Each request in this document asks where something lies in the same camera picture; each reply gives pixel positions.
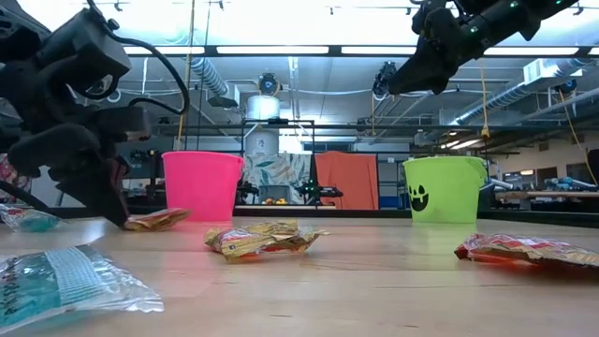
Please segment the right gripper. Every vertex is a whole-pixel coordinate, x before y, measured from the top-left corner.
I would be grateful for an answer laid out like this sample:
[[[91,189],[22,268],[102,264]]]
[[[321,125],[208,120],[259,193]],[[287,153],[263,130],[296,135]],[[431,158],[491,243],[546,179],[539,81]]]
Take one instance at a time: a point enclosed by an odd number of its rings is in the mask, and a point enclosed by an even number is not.
[[[412,18],[412,31],[418,35],[416,52],[389,78],[391,94],[432,91],[440,94],[468,55],[471,36],[466,32],[470,19],[469,0],[444,0],[443,3],[420,3]],[[440,37],[428,36],[432,13],[445,8]]]

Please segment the wooden background table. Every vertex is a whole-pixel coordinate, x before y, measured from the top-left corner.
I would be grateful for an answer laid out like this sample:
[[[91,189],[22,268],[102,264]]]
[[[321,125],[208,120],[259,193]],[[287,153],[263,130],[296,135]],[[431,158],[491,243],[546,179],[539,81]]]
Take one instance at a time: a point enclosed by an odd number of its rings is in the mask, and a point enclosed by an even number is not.
[[[496,199],[529,198],[599,198],[599,192],[589,191],[505,191],[497,192]]]

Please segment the blue hard candy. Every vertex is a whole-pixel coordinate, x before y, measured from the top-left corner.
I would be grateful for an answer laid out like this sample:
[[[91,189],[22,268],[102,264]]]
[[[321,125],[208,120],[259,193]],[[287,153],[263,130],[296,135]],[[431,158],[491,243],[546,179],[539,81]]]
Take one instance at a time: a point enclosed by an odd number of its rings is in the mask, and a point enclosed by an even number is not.
[[[58,228],[63,220],[31,208],[0,204],[0,219],[16,232],[46,232]]]
[[[87,244],[0,259],[0,334],[67,312],[164,310],[152,288]]]

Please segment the pink plastic halloween bucket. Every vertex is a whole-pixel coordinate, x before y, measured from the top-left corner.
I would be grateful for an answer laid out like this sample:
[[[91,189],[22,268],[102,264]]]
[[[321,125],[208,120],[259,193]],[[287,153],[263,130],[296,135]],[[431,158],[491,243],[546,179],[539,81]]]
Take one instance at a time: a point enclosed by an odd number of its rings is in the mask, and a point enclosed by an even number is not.
[[[167,206],[189,219],[226,222],[233,217],[243,159],[232,154],[176,151],[162,154]]]

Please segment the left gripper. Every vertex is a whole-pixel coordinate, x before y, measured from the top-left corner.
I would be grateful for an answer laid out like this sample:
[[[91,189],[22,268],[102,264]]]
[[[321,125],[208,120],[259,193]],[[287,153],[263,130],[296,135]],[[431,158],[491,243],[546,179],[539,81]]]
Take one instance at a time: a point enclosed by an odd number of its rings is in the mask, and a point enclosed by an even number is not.
[[[114,144],[147,139],[150,113],[141,106],[94,111],[76,102],[58,79],[59,63],[42,67],[36,54],[43,40],[34,32],[0,33],[0,98],[21,118],[20,130],[0,127],[0,153],[23,176],[46,167],[56,188],[96,215],[123,227],[129,210],[122,180],[129,165]]]

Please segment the white ceiling air unit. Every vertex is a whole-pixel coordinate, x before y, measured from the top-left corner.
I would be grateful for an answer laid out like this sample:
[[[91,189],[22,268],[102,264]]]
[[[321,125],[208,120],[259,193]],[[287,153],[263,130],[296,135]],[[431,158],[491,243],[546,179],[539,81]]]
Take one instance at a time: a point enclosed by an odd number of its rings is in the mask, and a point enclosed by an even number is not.
[[[525,84],[543,79],[579,77],[582,74],[581,65],[574,59],[539,58],[523,68]]]

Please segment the green plastic halloween bucket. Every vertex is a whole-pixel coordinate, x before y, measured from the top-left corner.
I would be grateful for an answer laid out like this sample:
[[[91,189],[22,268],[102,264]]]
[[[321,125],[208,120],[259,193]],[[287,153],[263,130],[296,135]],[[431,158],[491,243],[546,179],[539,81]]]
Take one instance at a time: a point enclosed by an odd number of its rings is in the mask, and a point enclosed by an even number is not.
[[[418,223],[473,224],[487,178],[476,156],[422,157],[403,163],[412,219]]]

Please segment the white cylindrical tank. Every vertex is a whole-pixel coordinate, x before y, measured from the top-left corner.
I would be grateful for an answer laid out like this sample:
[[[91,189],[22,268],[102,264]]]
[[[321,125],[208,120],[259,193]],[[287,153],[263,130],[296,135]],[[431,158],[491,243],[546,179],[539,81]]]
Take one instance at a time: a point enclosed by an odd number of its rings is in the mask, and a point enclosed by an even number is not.
[[[247,100],[246,119],[258,120],[244,136],[244,150],[247,154],[278,154],[279,130],[264,126],[269,119],[280,115],[280,100],[274,96],[253,95]]]

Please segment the black background robot station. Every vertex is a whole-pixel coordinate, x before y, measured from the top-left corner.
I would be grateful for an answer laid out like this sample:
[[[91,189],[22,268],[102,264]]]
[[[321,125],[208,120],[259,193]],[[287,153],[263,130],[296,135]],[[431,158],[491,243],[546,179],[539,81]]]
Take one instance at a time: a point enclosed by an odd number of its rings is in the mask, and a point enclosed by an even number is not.
[[[244,150],[244,136],[254,125],[259,125],[258,120],[243,120],[241,122],[242,144],[240,154],[244,158],[247,153]],[[288,119],[269,119],[264,126],[268,129],[279,130],[279,153],[309,154],[311,156],[310,179],[296,190],[303,197],[302,204],[290,204],[286,198],[290,197],[290,187],[286,185],[262,185],[255,186],[243,178],[243,167],[241,178],[237,186],[236,203],[238,205],[270,205],[270,206],[300,206],[308,205],[320,208],[323,206],[324,198],[340,198],[341,193],[334,186],[322,186],[317,179],[315,164],[316,156],[316,134],[317,125],[313,120],[291,121]]]

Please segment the leaf print hanging cloth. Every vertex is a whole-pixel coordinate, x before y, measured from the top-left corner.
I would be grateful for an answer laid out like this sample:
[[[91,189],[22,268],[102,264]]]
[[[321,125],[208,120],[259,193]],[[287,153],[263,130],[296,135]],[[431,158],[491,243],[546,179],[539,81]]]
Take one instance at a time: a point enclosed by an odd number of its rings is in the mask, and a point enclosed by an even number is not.
[[[290,204],[302,204],[303,197],[296,190],[310,179],[309,154],[247,154],[244,158],[243,178],[257,187],[286,185],[290,187]]]

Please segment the black metal table frame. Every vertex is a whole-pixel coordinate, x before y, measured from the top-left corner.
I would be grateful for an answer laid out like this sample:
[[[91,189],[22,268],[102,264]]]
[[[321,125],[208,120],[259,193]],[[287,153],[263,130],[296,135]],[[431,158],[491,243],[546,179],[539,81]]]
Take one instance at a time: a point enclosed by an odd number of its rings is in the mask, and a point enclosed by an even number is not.
[[[87,208],[76,207],[52,207],[51,213],[65,218],[97,217],[97,213]],[[353,211],[353,210],[326,210],[324,208],[307,209],[301,206],[282,206],[245,208],[236,207],[234,216],[242,217],[311,217],[311,218],[410,218],[408,210],[376,210],[376,211]],[[477,215],[479,220],[499,220],[521,223],[536,223],[544,225],[587,227],[599,229],[599,213],[588,212],[537,212],[537,211],[511,211],[491,210],[482,211]]]

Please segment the black ceiling light beam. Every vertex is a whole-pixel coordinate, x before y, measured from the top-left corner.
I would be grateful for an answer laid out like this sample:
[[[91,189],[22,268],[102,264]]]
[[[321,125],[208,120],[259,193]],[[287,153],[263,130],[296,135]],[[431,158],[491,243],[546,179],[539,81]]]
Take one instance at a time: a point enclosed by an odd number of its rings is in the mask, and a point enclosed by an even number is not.
[[[186,55],[207,55],[208,57],[217,56],[249,56],[249,55],[326,55],[331,57],[353,56],[353,57],[374,57],[374,56],[392,56],[408,57],[416,52],[416,46],[158,46],[157,50],[168,56]],[[493,47],[486,50],[483,55],[491,58],[568,58],[568,57],[590,57],[599,58],[599,46],[574,46],[574,47]]]

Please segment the orange hanging cloth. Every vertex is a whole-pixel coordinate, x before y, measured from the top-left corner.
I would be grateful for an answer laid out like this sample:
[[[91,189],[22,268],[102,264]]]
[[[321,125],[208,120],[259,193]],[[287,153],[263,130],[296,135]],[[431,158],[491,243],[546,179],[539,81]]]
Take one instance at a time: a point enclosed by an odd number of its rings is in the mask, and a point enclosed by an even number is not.
[[[343,196],[325,198],[338,210],[379,209],[377,159],[373,154],[326,152],[315,156],[317,179],[322,186],[334,186]]]

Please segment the silver ribbed duct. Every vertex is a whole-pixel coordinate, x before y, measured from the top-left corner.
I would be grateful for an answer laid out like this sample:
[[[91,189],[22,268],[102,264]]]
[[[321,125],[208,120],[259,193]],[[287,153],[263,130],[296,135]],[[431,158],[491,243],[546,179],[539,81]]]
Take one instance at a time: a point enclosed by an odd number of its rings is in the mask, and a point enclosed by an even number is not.
[[[491,112],[500,108],[514,104],[521,99],[532,95],[537,91],[542,91],[548,87],[557,86],[566,82],[566,78],[541,78],[538,81],[525,83],[521,82],[502,91],[491,93],[479,102],[467,106],[460,111],[456,118],[450,122],[450,125],[467,125],[474,118],[481,116],[484,111]]]
[[[213,94],[223,96],[228,93],[226,82],[212,62],[205,57],[192,57],[190,70],[200,78],[200,82]]]

